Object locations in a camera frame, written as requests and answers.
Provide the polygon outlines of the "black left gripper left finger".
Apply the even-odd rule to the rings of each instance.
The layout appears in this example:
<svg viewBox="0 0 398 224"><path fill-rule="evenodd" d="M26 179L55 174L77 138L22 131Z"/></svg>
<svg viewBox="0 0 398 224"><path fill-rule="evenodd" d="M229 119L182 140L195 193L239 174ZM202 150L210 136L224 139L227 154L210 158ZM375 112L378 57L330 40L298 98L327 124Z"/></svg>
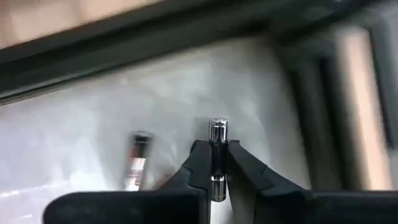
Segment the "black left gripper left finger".
<svg viewBox="0 0 398 224"><path fill-rule="evenodd" d="M50 202L44 223L209 223L212 152L196 140L186 161L159 189L75 192Z"/></svg>

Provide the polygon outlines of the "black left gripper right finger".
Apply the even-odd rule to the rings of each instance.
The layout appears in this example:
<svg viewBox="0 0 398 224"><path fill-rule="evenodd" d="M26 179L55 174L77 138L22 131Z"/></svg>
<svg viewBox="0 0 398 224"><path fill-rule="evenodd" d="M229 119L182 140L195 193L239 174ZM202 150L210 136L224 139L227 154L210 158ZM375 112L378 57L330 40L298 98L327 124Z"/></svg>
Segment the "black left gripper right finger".
<svg viewBox="0 0 398 224"><path fill-rule="evenodd" d="M237 223L397 224L396 191L307 190L239 141L228 144L228 187Z"/></svg>

